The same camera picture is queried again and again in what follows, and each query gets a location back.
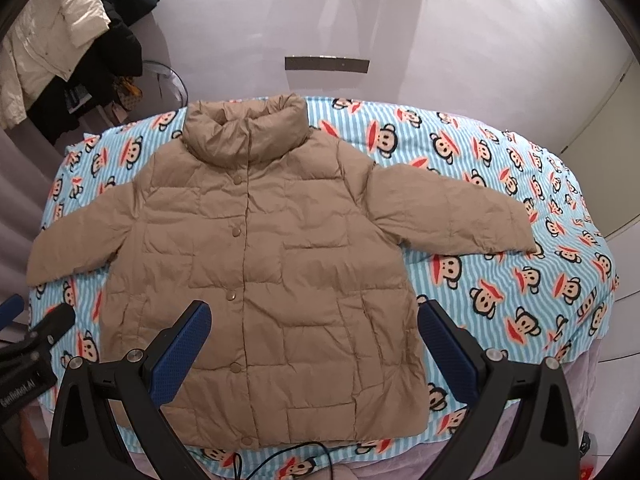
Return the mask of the beige puffer jacket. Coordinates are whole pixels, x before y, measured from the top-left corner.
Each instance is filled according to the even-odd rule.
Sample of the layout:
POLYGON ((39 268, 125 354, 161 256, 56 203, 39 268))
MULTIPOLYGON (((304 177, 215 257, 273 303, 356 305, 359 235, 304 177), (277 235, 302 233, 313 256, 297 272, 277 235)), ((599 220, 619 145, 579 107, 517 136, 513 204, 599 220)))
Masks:
POLYGON ((201 448, 411 437, 428 419, 402 248, 530 252, 524 206, 383 167, 309 125, 300 96, 197 102, 127 183, 38 235, 38 286, 107 268, 100 355, 146 346, 201 300, 212 328, 165 416, 201 448))

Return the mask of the blue monkey print bedsheet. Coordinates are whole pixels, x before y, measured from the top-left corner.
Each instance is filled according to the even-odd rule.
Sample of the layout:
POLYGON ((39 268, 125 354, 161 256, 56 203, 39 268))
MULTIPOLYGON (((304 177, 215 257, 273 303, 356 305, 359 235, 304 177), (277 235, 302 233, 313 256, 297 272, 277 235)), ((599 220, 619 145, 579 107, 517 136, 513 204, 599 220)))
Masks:
MULTIPOLYGON (((437 300, 484 347, 529 363, 547 356, 574 361, 605 334, 620 280, 574 174, 556 156, 514 132, 443 112, 344 98, 302 99, 312 128, 347 142, 383 167, 425 169, 490 188, 524 206, 535 241, 530 252, 439 256, 402 248, 416 308, 421 299, 437 300)), ((130 182, 158 148, 181 136, 191 105, 88 134, 71 145, 51 186, 41 233, 110 188, 130 182)), ((100 355, 99 322, 107 277, 102 266, 28 284, 34 318, 61 302, 75 308, 75 326, 53 352, 57 373, 76 356, 108 361, 100 355)), ((242 470, 258 479, 298 479, 334 464, 383 460, 398 468, 413 448, 450 438, 466 414, 424 346, 423 364, 428 419, 415 436, 233 451, 186 446, 221 477, 242 470)))

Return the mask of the black puffer jacket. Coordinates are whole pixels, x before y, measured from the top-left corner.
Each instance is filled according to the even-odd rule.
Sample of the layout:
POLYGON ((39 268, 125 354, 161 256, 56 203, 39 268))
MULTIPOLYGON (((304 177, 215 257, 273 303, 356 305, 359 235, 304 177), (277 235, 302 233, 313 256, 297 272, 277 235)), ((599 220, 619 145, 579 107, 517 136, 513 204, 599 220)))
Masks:
POLYGON ((54 77, 29 107, 27 117, 51 144, 79 127, 79 117, 97 105, 118 100, 115 84, 143 73, 142 47, 130 26, 160 0, 101 0, 110 19, 68 81, 54 77))

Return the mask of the white wardrobe door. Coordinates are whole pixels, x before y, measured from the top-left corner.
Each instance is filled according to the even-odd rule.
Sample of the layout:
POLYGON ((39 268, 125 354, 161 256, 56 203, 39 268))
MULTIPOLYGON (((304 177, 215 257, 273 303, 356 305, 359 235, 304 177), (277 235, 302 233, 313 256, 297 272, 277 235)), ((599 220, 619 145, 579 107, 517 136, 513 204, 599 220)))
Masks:
POLYGON ((634 61, 600 112, 561 155, 587 209, 610 236, 639 217, 639 63, 634 61))

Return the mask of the white puffer jacket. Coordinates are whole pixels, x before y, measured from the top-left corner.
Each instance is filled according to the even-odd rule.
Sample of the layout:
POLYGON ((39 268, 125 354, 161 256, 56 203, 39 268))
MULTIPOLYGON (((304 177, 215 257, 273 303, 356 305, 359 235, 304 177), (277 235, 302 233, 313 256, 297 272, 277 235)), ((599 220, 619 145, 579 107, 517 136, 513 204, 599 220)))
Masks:
POLYGON ((54 77, 69 80, 110 23, 101 0, 29 0, 1 41, 1 128, 24 122, 54 77))

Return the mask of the dark wall panel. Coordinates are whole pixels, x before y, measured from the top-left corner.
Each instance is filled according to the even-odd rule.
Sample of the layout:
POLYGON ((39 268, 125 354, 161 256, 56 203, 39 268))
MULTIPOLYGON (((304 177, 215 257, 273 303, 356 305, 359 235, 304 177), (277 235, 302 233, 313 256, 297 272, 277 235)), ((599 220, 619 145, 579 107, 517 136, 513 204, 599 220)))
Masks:
POLYGON ((337 72, 348 74, 366 74, 370 61, 366 58, 345 58, 327 55, 288 55, 284 58, 287 72, 337 72))

